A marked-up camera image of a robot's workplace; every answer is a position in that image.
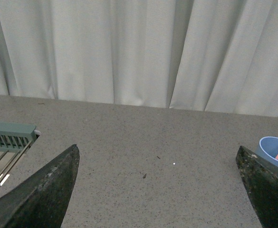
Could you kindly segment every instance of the gray countertop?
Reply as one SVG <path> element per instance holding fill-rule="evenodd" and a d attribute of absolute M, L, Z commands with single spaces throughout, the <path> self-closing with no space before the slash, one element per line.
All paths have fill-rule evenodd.
<path fill-rule="evenodd" d="M 0 196 L 78 145 L 63 228 L 261 228 L 235 157 L 278 118 L 0 96 L 0 121 L 41 131 Z"/>

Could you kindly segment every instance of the table surface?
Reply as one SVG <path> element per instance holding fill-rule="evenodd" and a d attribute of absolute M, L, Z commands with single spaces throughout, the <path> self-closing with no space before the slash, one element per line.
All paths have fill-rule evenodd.
<path fill-rule="evenodd" d="M 0 95 L 0 121 L 41 131 L 0 196 L 78 145 L 63 228 L 261 228 L 235 157 L 278 118 Z"/>

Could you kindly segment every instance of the cup rim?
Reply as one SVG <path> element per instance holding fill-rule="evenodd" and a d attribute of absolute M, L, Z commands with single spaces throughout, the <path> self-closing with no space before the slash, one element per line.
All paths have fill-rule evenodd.
<path fill-rule="evenodd" d="M 263 137 L 259 140 L 259 147 L 262 149 L 262 151 L 267 155 L 269 156 L 271 159 L 274 159 L 275 161 L 278 162 L 278 160 L 274 157 L 272 157 L 271 155 L 269 155 L 261 146 L 261 141 L 264 140 L 264 139 L 267 139 L 267 138 L 275 138 L 275 139 L 278 139 L 278 137 L 275 137 L 275 136 L 266 136 L 266 137 Z"/>

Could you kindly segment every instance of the dish rack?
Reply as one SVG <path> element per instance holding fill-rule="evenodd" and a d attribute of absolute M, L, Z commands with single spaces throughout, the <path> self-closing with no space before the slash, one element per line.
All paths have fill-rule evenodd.
<path fill-rule="evenodd" d="M 35 129 L 36 126 L 32 124 L 0 122 L 0 184 L 38 138 L 39 132 Z"/>

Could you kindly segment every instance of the blue cup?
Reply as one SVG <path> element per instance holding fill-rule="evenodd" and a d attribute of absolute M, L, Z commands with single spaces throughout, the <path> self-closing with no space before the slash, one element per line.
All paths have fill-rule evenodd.
<path fill-rule="evenodd" d="M 255 154 L 278 167 L 278 160 L 275 159 L 278 154 L 278 138 L 272 136 L 263 137 L 259 141 Z"/>

